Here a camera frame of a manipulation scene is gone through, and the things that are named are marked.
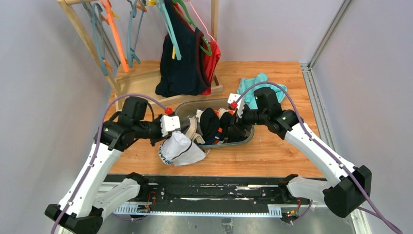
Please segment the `white grey underwear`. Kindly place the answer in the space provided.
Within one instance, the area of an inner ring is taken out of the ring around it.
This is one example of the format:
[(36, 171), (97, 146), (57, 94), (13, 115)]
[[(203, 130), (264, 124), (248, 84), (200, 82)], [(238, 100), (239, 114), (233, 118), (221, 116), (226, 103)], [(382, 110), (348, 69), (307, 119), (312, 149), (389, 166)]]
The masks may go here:
[(197, 144), (179, 131), (173, 132), (160, 144), (158, 155), (163, 163), (173, 166), (194, 164), (206, 157)]

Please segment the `orange hanger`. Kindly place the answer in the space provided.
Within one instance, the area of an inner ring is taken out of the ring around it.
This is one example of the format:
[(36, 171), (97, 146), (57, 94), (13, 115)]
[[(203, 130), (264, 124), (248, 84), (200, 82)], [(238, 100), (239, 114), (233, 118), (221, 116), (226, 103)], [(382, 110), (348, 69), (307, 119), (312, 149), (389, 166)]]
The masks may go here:
[(106, 17), (104, 17), (104, 21), (109, 25), (112, 31), (113, 39), (114, 39), (117, 52), (118, 52), (118, 56), (119, 56), (119, 60), (120, 60), (120, 65), (124, 72), (128, 72), (129, 67), (127, 64), (127, 59), (123, 51), (122, 41), (121, 41), (119, 31), (116, 25), (116, 21), (120, 20), (120, 18), (113, 10), (112, 4), (109, 0), (100, 0), (100, 3), (102, 4), (106, 12), (106, 15), (107, 15)]

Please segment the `teal clip hanger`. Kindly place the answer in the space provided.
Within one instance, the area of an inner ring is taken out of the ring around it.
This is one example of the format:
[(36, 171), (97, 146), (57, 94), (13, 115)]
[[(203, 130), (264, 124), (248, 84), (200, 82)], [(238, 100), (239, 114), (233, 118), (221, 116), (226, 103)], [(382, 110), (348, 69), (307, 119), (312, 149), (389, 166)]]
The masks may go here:
[(175, 36), (175, 32), (174, 32), (174, 29), (173, 29), (173, 26), (172, 26), (172, 22), (171, 22), (170, 17), (169, 17), (169, 13), (166, 9), (165, 2), (163, 0), (148, 0), (146, 5), (157, 7), (157, 9), (160, 12), (161, 17), (164, 21), (164, 24), (167, 28), (168, 35), (169, 35), (169, 38), (170, 38), (171, 43), (172, 43), (172, 58), (177, 59), (177, 60), (181, 60), (182, 56), (181, 56), (181, 53), (180, 53), (180, 48), (179, 48), (178, 41), (177, 41), (176, 36)]

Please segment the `grey-blue clip hanger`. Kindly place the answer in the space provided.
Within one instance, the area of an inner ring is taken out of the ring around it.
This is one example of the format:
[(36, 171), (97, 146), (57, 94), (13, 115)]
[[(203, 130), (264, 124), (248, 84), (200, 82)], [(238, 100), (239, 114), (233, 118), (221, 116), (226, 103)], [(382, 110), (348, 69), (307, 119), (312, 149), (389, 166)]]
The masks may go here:
[(98, 65), (101, 68), (103, 75), (107, 76), (109, 74), (109, 70), (112, 71), (112, 67), (106, 61), (105, 55), (105, 44), (104, 39), (101, 35), (101, 31), (103, 30), (103, 23), (102, 23), (102, 12), (103, 9), (99, 3), (92, 3), (91, 6), (87, 6), (84, 0), (81, 0), (80, 3), (87, 11), (88, 15), (91, 19), (92, 30), (93, 30), (93, 40), (94, 46), (97, 52), (98, 58)]

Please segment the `dark grey cream-band underwear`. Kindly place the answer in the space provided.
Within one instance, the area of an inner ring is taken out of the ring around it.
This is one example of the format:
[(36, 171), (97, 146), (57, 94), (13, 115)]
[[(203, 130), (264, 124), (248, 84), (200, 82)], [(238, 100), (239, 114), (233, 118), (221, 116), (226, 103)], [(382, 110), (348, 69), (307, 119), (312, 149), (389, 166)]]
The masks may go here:
[(180, 131), (192, 142), (204, 145), (206, 142), (201, 133), (201, 127), (196, 117), (188, 117), (180, 121)]

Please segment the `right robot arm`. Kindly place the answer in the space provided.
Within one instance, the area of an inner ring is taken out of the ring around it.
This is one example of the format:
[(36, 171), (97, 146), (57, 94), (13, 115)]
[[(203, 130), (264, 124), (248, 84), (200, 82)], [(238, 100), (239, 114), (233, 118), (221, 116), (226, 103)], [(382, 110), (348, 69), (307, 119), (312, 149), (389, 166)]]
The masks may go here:
[(316, 136), (293, 110), (284, 110), (269, 87), (254, 93), (257, 109), (249, 109), (240, 94), (231, 93), (228, 106), (234, 121), (242, 126), (264, 125), (302, 152), (324, 175), (325, 180), (291, 174), (278, 183), (281, 198), (292, 202), (305, 198), (325, 204), (338, 217), (345, 218), (370, 197), (372, 172), (365, 165), (355, 166)]

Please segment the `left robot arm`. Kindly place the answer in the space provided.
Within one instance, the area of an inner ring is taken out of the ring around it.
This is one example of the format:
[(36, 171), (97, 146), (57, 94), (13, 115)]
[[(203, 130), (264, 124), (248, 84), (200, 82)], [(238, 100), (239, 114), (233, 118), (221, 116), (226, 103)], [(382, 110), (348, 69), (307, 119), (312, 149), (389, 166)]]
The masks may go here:
[(139, 139), (149, 139), (154, 145), (180, 128), (179, 117), (169, 107), (164, 107), (164, 113), (153, 116), (151, 121), (145, 120), (154, 98), (126, 94), (123, 99), (120, 111), (102, 119), (87, 161), (71, 188), (59, 203), (47, 206), (45, 215), (54, 222), (51, 233), (62, 227), (75, 234), (95, 234), (103, 221), (125, 202), (154, 202), (149, 180), (138, 173), (128, 174), (120, 184), (97, 196), (110, 168), (126, 149)]

